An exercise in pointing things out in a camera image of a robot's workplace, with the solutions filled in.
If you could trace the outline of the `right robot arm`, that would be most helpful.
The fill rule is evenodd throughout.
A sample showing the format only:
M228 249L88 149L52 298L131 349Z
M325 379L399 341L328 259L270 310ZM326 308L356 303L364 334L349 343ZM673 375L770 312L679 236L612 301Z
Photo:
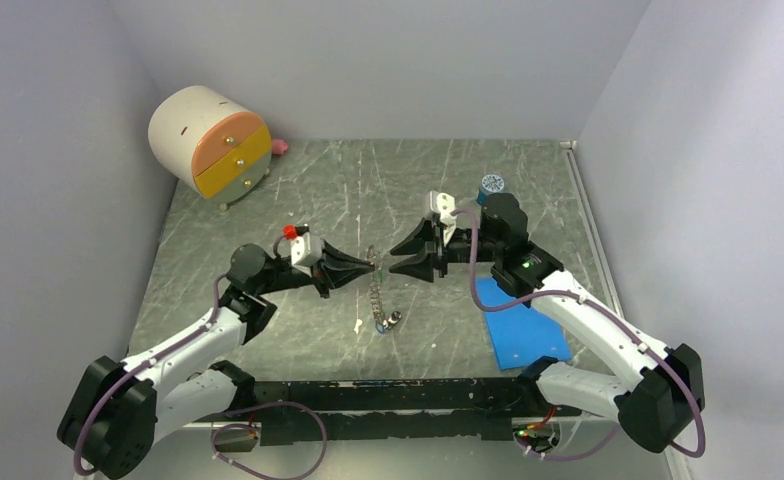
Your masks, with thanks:
M699 458L706 452L700 355L655 339L602 304L562 262L534 243L528 216L511 193L485 198L479 212L429 192L418 226L390 250L390 272L426 282L453 263L467 264L470 295L484 313L523 305L580 340L609 368L607 375L553 357L530 365L517 392L521 408L541 415L570 406L618 424L652 453L672 448Z

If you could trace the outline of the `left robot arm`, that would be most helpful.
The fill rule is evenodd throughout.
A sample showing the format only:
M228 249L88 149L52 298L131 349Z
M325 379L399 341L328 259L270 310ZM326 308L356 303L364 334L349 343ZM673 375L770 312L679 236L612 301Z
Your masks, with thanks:
M223 413L230 420L262 408L255 378L224 354L259 335L277 311L268 293L313 287L332 290L374 271L304 234L287 256L249 243L238 247L213 282L213 305L180 332L123 360L102 356L84 371L57 429L73 451L76 474L120 479L151 447L186 424Z

